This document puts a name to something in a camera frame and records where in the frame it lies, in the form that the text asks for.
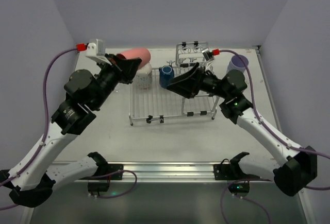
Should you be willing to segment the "pink plastic cup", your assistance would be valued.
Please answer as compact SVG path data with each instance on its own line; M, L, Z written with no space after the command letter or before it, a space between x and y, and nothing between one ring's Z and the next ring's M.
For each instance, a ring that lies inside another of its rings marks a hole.
M151 60L151 53L147 48L133 48L129 49L123 52L120 52L116 54L117 57L121 59L126 59L126 60L131 60L131 59L136 59L140 58L142 61L138 67L138 69L141 69L144 67L146 64L148 64Z

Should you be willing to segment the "light blue plastic cup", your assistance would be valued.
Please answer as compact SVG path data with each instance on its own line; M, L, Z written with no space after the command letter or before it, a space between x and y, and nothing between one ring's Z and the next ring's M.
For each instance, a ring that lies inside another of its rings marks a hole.
M233 70L233 68L229 65L229 66L227 67L227 72L226 72L226 73L229 73L231 70Z

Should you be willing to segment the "lavender plastic cup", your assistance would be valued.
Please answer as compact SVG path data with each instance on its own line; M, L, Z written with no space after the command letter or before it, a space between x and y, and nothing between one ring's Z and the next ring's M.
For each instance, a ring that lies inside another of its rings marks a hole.
M232 56L228 66L229 65L233 68L233 70L238 70L244 73L246 71L245 67L249 65L249 60L243 55L234 55Z

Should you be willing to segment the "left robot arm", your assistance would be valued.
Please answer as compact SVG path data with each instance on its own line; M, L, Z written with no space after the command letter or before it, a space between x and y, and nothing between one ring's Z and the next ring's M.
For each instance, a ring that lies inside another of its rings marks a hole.
M44 134L15 167L1 170L1 185L11 191L15 206L35 208L43 204L58 188L75 180L105 179L122 174L111 171L106 159L91 152L80 161L50 169L58 155L96 119L105 100L119 84L131 84L142 60L122 59L106 54L99 62L100 72L74 71L64 85L65 100L47 121Z

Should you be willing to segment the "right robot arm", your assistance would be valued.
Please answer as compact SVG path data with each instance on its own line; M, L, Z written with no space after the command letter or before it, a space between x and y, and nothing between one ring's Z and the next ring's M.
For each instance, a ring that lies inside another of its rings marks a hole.
M229 71L222 79L195 65L190 71L170 80L167 90L184 98L194 98L199 91L223 98L222 114L247 131L272 155L277 165L270 172L276 186L294 196L317 177L317 155L311 147L302 147L284 136L259 114L243 94L247 88L244 73Z

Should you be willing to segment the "white floral ceramic mug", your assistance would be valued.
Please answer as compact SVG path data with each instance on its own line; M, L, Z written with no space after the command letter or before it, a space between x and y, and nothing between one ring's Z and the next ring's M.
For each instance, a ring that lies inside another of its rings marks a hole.
M137 87L141 89L147 89L152 85L153 76L152 76L152 66L150 63L147 63L141 69L139 69L135 75L135 82Z

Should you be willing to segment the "dark blue ceramic mug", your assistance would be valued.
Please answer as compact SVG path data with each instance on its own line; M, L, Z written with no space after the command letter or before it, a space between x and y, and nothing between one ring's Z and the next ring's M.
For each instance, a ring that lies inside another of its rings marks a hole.
M166 89L170 84L170 80L174 78L174 70L169 65L164 65L159 68L159 84L163 89Z

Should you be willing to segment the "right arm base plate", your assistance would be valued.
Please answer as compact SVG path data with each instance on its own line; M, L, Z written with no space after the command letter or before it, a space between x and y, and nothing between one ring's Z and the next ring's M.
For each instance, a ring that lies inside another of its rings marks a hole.
M245 174L239 166L231 164L214 164L213 174L215 180L243 180L243 179L260 179L259 176L253 174Z

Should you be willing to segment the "aluminium mounting rail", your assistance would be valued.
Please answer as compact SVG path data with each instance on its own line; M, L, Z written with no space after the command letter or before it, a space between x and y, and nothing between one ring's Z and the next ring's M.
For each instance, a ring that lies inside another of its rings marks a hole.
M152 181L225 181L215 180L213 174L214 164L230 164L225 161L220 162L118 162L124 165L123 170L133 171L140 182ZM274 174L272 167L268 168L251 161L240 161L240 169L245 174L253 174L261 179L272 180Z

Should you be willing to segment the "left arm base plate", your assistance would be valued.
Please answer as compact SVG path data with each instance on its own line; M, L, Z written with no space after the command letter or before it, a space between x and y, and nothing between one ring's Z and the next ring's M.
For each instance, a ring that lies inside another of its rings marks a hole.
M114 164L107 164L107 165L103 165L100 166L95 174L93 174L92 176L87 177L87 179L95 179L95 180L122 180L122 176L123 173L118 173L118 174L114 174L111 176L106 176L103 178L96 178L97 176L103 176L103 175L107 175L110 173L114 173L120 170L124 169L124 165L123 164L119 164L119 163L114 163Z

